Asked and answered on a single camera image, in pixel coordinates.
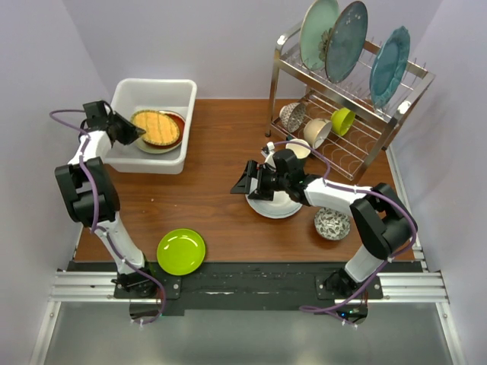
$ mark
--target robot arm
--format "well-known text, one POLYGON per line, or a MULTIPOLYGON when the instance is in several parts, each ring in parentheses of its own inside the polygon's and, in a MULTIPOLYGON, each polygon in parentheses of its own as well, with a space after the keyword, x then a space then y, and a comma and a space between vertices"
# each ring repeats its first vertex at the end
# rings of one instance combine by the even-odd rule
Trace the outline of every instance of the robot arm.
POLYGON ((107 240, 106 233, 110 235, 113 242, 116 242, 116 249, 125 260, 130 261, 137 269, 148 270, 142 251, 135 246, 120 219, 119 196, 103 164, 103 159, 116 141, 130 144, 145 131, 135 127, 112 110, 107 113, 105 105, 103 101, 83 105, 87 117, 85 121, 88 126, 85 129, 87 134, 80 135, 80 146, 75 156, 67 165, 57 167, 55 176, 71 219, 74 222, 81 222, 85 227, 91 227, 94 220, 95 198, 88 187, 88 178, 79 165, 80 158, 83 160, 97 186, 99 217, 98 222, 95 223, 97 227, 105 229, 104 232, 95 230, 95 233, 115 260, 118 271, 116 283, 121 284, 127 291, 137 290, 138 287, 143 291, 142 287, 147 290, 147 281, 128 265, 124 265, 107 240))
MULTIPOLYGON (((362 245, 343 269, 327 279, 326 287, 330 290, 348 297, 358 284, 373 274, 411 237, 409 223, 392 205, 374 196, 339 189, 353 189, 352 186, 333 182, 331 187, 332 183, 323 180, 322 176, 306 174, 292 150, 277 151, 272 158, 275 168, 268 163, 248 161, 247 168, 231 193, 248 194, 249 198, 270 201, 274 192, 286 191, 295 202, 331 208, 353 217, 362 245), (385 217, 380 217, 378 213, 384 211, 385 217)), ((362 187, 361 190, 373 190, 385 195, 407 211, 387 184, 381 183, 374 188, 362 187)))

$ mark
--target yellow bowl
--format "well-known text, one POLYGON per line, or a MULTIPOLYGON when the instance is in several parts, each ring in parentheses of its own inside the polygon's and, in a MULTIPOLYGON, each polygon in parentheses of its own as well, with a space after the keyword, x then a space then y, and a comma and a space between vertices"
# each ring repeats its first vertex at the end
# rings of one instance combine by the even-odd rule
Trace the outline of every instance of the yellow bowl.
POLYGON ((346 134, 355 120, 355 113, 350 109, 341 108, 332 115, 333 131, 340 136, 346 134))

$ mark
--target white wall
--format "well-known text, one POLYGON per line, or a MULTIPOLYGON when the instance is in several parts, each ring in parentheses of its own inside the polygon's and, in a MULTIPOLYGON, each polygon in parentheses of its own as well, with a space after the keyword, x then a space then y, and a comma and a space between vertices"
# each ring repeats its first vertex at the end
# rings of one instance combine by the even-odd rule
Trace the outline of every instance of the white wall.
MULTIPOLYGON (((201 98, 268 97, 275 42, 312 2, 64 0, 110 92, 127 77, 191 78, 201 98)), ((368 36, 405 25, 414 47, 440 2, 365 0, 368 36)), ((302 84, 281 80, 280 97, 302 96, 302 84)))
POLYGON ((107 92, 60 0, 3 1, 0 34, 0 363, 17 365, 30 359, 79 232, 54 178, 77 134, 48 113, 107 92))
POLYGON ((437 77, 393 143, 471 365, 487 358, 485 14, 483 0, 442 2, 416 48, 437 77))

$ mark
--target cable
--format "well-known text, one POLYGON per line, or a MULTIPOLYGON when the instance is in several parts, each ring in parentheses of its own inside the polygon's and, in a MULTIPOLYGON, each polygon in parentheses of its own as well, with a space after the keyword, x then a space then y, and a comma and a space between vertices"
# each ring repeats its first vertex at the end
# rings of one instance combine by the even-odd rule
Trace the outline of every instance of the cable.
MULTIPOLYGON (((318 157, 320 160, 322 160, 326 164, 326 172, 323 175, 323 182, 325 183, 325 186, 329 186, 329 187, 334 188, 334 189, 342 190, 344 192, 354 192, 355 194, 372 195, 372 196, 375 196, 376 198, 384 200, 385 202, 392 205, 395 209, 397 209, 400 212, 400 214, 402 214, 404 216, 404 218, 408 221, 409 228, 412 232, 412 238, 406 247, 404 247, 404 248, 400 249, 399 251, 393 253, 390 256, 390 258, 394 259, 398 255, 400 255, 400 254, 404 253, 405 251, 411 249, 412 245, 414 245, 414 243, 416 242, 417 231, 416 231, 416 227, 412 221, 411 216, 409 215, 409 213, 406 210, 404 210, 402 207, 400 207, 395 201, 389 199, 388 197, 386 197, 384 195, 379 194, 378 192, 373 192, 371 190, 365 190, 365 189, 356 189, 356 187, 349 188, 346 186, 339 186, 339 185, 335 185, 332 182, 326 181, 326 178, 328 177, 328 175, 331 171, 331 165, 330 165, 330 163, 326 157, 324 157, 320 152, 318 152, 314 148, 312 148, 312 147, 310 147, 304 143, 297 142, 297 141, 292 141, 292 140, 280 141, 280 142, 276 142, 274 145, 279 146, 280 144, 287 144, 287 143, 298 144, 301 147, 305 147, 305 148, 309 149, 311 151, 311 153, 313 153, 316 157, 318 157)), ((325 314, 329 314, 331 316, 335 316, 335 313, 333 311, 336 311, 337 309, 343 307, 344 305, 349 303, 351 300, 354 300, 358 295, 362 294, 367 289, 367 286, 374 280, 374 278, 377 276, 377 274, 387 265, 387 263, 388 263, 387 260, 382 262, 379 265, 379 267, 377 269, 375 269, 375 271, 368 277, 368 279, 362 282, 359 289, 357 289, 356 292, 354 292, 347 299, 343 300, 341 303, 336 304, 334 306, 329 306, 328 308, 320 308, 317 306, 300 306, 299 310, 302 312, 306 312, 306 313, 313 313, 313 314, 325 313, 325 314)))
POLYGON ((56 120, 58 123, 61 123, 65 127, 74 129, 75 131, 78 131, 82 133, 83 135, 88 135, 88 132, 86 132, 84 129, 78 128, 75 125, 69 124, 68 122, 65 122, 64 120, 58 118, 56 114, 59 113, 84 113, 84 110, 81 109, 58 109, 58 110, 53 110, 51 113, 49 113, 49 116, 56 120))
MULTIPOLYGON (((106 101, 103 101, 103 102, 105 103, 105 105, 108 105, 108 107, 110 109, 110 115, 112 116, 113 110, 112 110, 111 105, 109 105, 106 101)), ((148 280, 154 282, 159 287, 159 291, 161 293, 162 298, 161 298, 161 306, 159 307, 158 314, 151 317, 150 319, 146 319, 146 320, 141 319, 141 321, 140 321, 140 325, 146 325, 148 323, 152 323, 157 318, 159 318, 159 316, 162 315, 162 313, 164 311, 164 308, 165 308, 166 302, 167 302, 166 290, 164 289, 164 286, 160 283, 159 280, 157 280, 156 278, 153 278, 149 274, 146 274, 145 272, 143 272, 139 268, 135 267, 129 260, 126 260, 126 258, 123 257, 123 255, 116 248, 116 245, 113 242, 112 238, 110 237, 110 234, 108 233, 108 231, 104 227, 98 226, 100 202, 98 199, 97 184, 95 183, 94 178, 91 175, 90 170, 86 167, 86 165, 84 164, 84 161, 83 161, 84 151, 86 150, 88 143, 91 140, 90 135, 84 129, 78 128, 78 127, 76 127, 72 124, 69 124, 68 122, 65 122, 65 121, 61 120, 60 118, 56 117, 55 114, 57 114, 57 113, 84 113, 84 111, 79 110, 79 109, 59 109, 59 110, 53 110, 51 113, 49 113, 49 116, 52 119, 54 119, 55 121, 57 121, 58 123, 61 123, 62 125, 66 126, 66 127, 74 129, 74 130, 82 133, 83 135, 86 135, 86 139, 84 140, 83 145, 81 146, 81 149, 80 149, 81 154, 79 157, 79 166, 83 170, 83 173, 86 175, 88 182, 91 185, 91 191, 93 193, 94 208, 93 208, 93 223, 91 225, 91 233, 94 233, 95 230, 101 230, 103 232, 103 235, 107 238, 107 241, 110 245, 110 248, 113 250, 113 253, 115 253, 115 255, 120 260, 122 260, 122 262, 125 265, 129 266, 133 271, 137 272, 139 275, 143 276, 144 278, 147 278, 148 280)))

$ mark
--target black mounting plate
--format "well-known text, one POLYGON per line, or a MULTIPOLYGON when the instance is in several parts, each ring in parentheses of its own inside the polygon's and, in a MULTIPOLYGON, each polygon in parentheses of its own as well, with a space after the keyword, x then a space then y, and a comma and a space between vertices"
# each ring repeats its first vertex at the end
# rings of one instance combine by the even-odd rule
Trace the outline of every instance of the black mounting plate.
MULTIPOLYGON (((320 291, 318 281, 324 281, 345 262, 205 262, 190 275, 174 277, 160 270, 156 262, 155 277, 162 280, 167 290, 165 316, 182 316, 187 309, 232 309, 232 310, 297 310, 301 305, 331 306, 334 294, 320 291), (179 285, 180 292, 170 291, 170 286, 179 285)), ((112 262, 74 263, 69 271, 115 271, 112 262)), ((385 272, 421 272, 420 262, 392 262, 385 272)), ((380 279, 368 286, 369 299, 383 297, 380 279)), ((115 298, 121 293, 116 291, 115 298)), ((141 306, 154 304, 133 303, 131 312, 141 306)))

